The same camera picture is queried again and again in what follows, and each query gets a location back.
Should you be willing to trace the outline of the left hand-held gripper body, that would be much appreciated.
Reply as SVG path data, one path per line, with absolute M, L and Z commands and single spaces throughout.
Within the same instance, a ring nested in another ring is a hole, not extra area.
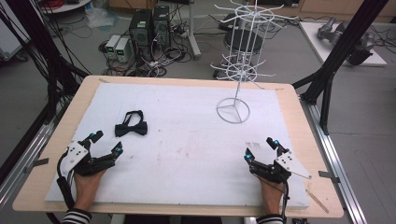
M 114 165 L 115 161 L 94 161 L 90 150 L 85 149 L 81 141 L 72 141 L 61 159 L 61 174 L 74 171 L 82 176 L 95 175 Z

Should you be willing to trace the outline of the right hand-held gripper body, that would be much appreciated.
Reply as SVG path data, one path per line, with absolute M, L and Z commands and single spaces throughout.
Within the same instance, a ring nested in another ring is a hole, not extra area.
M 283 183 L 292 174 L 311 179 L 312 175 L 304 168 L 302 163 L 292 152 L 287 152 L 274 159 L 272 164 L 264 164 L 264 167 L 248 166 L 253 175 L 262 177 L 270 182 Z

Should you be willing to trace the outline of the black bow tie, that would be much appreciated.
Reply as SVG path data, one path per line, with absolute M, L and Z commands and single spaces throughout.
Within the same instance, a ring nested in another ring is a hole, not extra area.
M 138 115 L 140 120 L 136 125 L 130 126 L 129 123 L 133 115 Z M 130 132 L 146 135 L 148 133 L 148 124 L 144 121 L 143 112 L 141 110 L 127 112 L 123 122 L 115 125 L 114 132 L 116 137 L 122 137 Z

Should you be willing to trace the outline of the white wire display rack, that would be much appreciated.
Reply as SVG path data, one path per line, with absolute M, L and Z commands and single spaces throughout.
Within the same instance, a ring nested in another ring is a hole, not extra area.
M 232 21 L 232 30 L 248 30 L 250 32 L 256 33 L 263 39 L 262 48 L 259 52 L 253 53 L 247 51 L 233 51 L 232 49 L 226 48 L 229 51 L 229 54 L 222 55 L 222 60 L 227 56 L 231 56 L 233 53 L 235 53 L 237 56 L 248 56 L 248 62 L 254 66 L 254 75 L 257 75 L 253 79 L 250 79 L 250 71 L 247 70 L 244 65 L 234 67 L 238 73 L 237 76 L 239 79 L 232 77 L 230 73 L 224 69 L 219 70 L 219 65 L 211 65 L 211 67 L 215 69 L 216 79 L 237 82 L 234 97 L 220 100 L 216 107 L 217 113 L 221 119 L 232 124 L 237 124 L 247 121 L 250 116 L 249 105 L 238 96 L 242 83 L 254 83 L 257 77 L 266 77 L 266 74 L 260 74 L 257 72 L 258 67 L 265 63 L 265 61 L 261 60 L 261 56 L 265 43 L 265 37 L 267 36 L 267 32 L 264 32 L 262 35 L 260 34 L 260 28 L 263 25 L 266 28 L 268 28 L 270 25 L 281 28 L 281 25 L 276 23 L 277 19 L 296 20 L 296 17 L 287 17 L 276 14 L 276 11 L 281 9 L 283 5 L 277 7 L 262 7 L 259 6 L 257 2 L 255 2 L 253 5 L 251 5 L 249 2 L 246 2 L 245 4 L 238 4 L 233 0 L 230 0 L 230 2 L 235 5 L 235 8 L 226 7 L 225 10 L 231 10 L 233 16 L 230 19 L 223 20 L 223 22 L 226 23 Z

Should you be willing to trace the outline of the person's left hand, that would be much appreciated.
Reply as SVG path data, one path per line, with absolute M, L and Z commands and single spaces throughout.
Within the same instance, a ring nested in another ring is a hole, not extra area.
M 77 198 L 74 205 L 76 209 L 84 211 L 90 209 L 104 173 L 105 171 L 88 176 L 74 175 L 77 189 Z

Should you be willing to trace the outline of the wooden stick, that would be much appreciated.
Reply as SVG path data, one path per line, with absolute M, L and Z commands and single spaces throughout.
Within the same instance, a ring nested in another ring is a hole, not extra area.
M 326 213 L 329 214 L 329 209 L 324 205 L 324 203 L 309 189 L 305 189 L 306 193 L 312 198 L 312 200 Z

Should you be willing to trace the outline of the white foam board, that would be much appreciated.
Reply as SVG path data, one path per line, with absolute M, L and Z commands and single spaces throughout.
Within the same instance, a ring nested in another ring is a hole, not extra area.
M 123 153 L 106 171 L 96 199 L 100 203 L 183 205 L 261 204 L 259 180 L 244 160 L 248 147 L 257 161 L 276 158 L 266 139 L 290 147 L 290 136 L 273 90 L 243 88 L 238 96 L 250 108 L 243 123 L 221 119 L 220 100 L 236 88 L 102 83 L 73 138 L 103 132 L 92 155 L 106 155 L 118 143 Z M 129 111 L 141 110 L 148 133 L 115 136 Z

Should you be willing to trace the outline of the large black computer tower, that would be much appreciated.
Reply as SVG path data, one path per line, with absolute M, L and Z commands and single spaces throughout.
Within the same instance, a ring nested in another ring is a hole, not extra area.
M 151 43 L 153 39 L 153 21 L 150 9 L 139 8 L 134 12 L 129 26 L 130 37 L 135 56 L 152 60 Z

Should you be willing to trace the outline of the clear plastic bag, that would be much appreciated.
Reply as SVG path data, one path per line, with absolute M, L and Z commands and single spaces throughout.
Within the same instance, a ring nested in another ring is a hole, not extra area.
M 120 20 L 116 15 L 103 8 L 86 8 L 85 13 L 90 28 L 113 27 Z

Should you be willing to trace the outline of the slim black computer tower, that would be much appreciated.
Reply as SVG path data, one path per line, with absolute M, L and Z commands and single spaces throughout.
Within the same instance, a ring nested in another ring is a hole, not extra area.
M 156 6 L 153 9 L 154 39 L 159 49 L 170 47 L 169 6 Z

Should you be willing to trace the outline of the round white table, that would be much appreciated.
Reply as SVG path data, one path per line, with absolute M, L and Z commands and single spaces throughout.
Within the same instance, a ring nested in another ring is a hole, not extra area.
M 85 7 L 91 1 L 92 0 L 78 0 L 77 4 L 63 4 L 62 6 L 56 7 L 56 8 L 54 8 L 54 7 L 41 7 L 40 9 L 45 14 L 62 13 L 62 12 L 78 9 L 78 8 L 81 8 L 81 7 Z

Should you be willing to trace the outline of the grey metal stand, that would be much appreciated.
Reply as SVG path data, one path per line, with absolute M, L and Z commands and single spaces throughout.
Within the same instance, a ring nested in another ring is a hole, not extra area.
M 192 58 L 194 60 L 199 60 L 202 53 L 199 49 L 197 40 L 194 35 L 194 0 L 188 0 L 189 6 L 189 30 L 187 32 L 189 43 L 191 45 Z

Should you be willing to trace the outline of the grey metal bracket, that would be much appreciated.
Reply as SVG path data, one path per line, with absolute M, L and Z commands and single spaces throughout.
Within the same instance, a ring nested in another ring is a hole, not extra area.
M 49 163 L 49 158 L 36 160 L 36 161 L 33 161 L 29 166 L 24 167 L 23 171 L 25 174 L 30 174 L 35 167 L 41 166 L 41 165 L 44 165 L 47 163 Z
M 330 173 L 330 172 L 319 171 L 318 175 L 320 177 L 329 178 L 334 184 L 340 182 L 340 178 L 335 176 L 333 173 Z

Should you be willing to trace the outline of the aluminium rail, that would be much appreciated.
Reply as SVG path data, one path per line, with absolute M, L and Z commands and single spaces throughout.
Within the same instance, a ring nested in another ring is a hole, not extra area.
M 0 167 L 0 210 L 30 174 L 55 128 L 52 123 L 31 126 Z
M 315 105 L 309 105 L 303 101 L 301 101 L 301 106 L 317 140 L 322 158 L 328 168 L 330 180 L 335 186 L 337 195 L 341 199 L 342 208 L 347 213 L 350 223 L 368 224 L 355 192 L 350 185 L 347 173 L 339 158 L 332 139 L 319 125 L 320 112 L 318 108 Z

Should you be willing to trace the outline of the black frame post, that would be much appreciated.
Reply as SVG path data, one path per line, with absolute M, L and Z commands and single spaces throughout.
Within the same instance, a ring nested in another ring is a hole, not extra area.
M 302 100 L 309 105 L 315 105 L 318 97 L 323 94 L 319 127 L 326 135 L 329 134 L 328 117 L 333 78 L 345 59 L 352 53 L 358 40 L 374 22 L 388 1 L 389 0 L 364 0 L 346 28 L 346 31 L 341 35 L 340 40 L 335 44 L 330 55 L 318 71 L 292 84 L 294 89 L 309 84 L 308 89 L 301 94 Z
M 21 43 L 34 60 L 39 73 L 48 84 L 48 103 L 45 106 L 46 121 L 53 119 L 58 103 L 77 93 L 80 86 L 78 77 L 85 78 L 89 73 L 67 61 L 56 47 L 49 29 L 39 18 L 32 0 L 5 0 L 21 27 L 30 38 L 27 44 L 18 34 L 16 25 L 6 13 L 0 10 L 0 20 Z

